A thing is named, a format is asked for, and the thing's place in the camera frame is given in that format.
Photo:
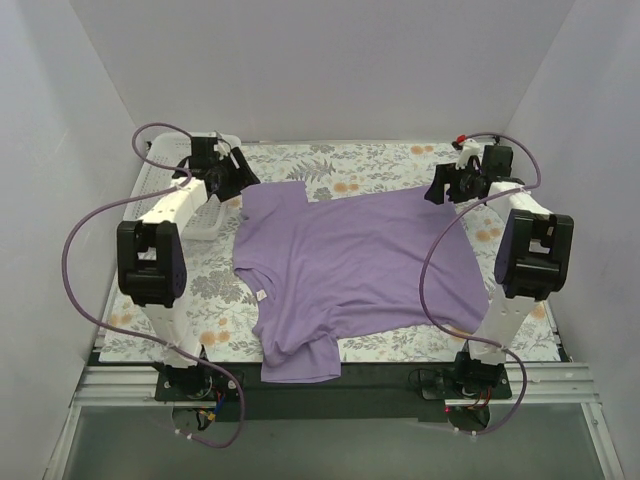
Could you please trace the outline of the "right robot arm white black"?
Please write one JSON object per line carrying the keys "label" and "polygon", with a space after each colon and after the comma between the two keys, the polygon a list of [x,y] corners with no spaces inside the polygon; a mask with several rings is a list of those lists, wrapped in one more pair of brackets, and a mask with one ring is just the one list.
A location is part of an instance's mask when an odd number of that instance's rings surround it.
{"label": "right robot arm white black", "polygon": [[480,145],[465,136],[452,146],[458,158],[437,166],[426,200],[436,205],[479,200],[504,222],[493,298],[453,363],[454,389],[471,398],[500,384],[506,350],[522,323],[537,304],[564,286],[574,221],[539,205],[529,188],[512,177],[510,147]]}

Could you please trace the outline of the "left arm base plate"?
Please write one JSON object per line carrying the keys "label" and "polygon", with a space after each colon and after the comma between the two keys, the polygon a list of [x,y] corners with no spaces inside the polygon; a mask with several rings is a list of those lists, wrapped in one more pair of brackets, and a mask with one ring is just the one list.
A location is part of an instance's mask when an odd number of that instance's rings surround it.
{"label": "left arm base plate", "polygon": [[231,370],[237,379],[233,383],[226,375],[200,364],[187,368],[176,368],[154,363],[154,370],[158,373],[154,394],[156,401],[226,401],[239,400],[237,385],[243,385],[244,373],[241,370]]}

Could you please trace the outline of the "purple t shirt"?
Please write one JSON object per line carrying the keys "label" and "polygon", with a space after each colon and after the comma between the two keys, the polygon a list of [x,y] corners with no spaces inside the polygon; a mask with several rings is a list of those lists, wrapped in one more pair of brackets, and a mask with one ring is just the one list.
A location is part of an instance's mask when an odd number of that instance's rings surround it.
{"label": "purple t shirt", "polygon": [[488,293],[455,216],[421,188],[317,202],[301,181],[246,188],[233,268],[258,300],[262,380],[338,377],[343,338],[430,318],[475,331]]}

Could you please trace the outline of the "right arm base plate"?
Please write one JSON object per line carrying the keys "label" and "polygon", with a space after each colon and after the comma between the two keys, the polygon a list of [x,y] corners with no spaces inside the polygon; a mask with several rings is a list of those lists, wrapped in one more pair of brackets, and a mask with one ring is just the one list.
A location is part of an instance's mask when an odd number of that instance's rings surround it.
{"label": "right arm base plate", "polygon": [[470,400],[490,399],[506,400],[512,397],[512,390],[505,373],[498,383],[491,386],[487,382],[464,382],[454,373],[451,364],[426,364],[412,369],[407,375],[411,390],[425,400]]}

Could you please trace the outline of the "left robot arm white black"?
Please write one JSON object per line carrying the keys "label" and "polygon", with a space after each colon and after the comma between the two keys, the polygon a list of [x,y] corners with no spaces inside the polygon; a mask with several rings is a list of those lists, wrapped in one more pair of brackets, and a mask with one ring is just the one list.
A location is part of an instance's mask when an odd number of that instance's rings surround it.
{"label": "left robot arm white black", "polygon": [[183,369],[178,387],[193,400],[213,386],[211,373],[196,365],[201,343],[191,332],[182,297],[187,287],[183,233],[199,209],[219,204],[259,183],[241,152],[241,140],[218,132],[191,134],[189,151],[172,166],[166,193],[142,216],[121,222],[116,231],[120,292],[150,322],[153,336],[165,348],[162,364]]}

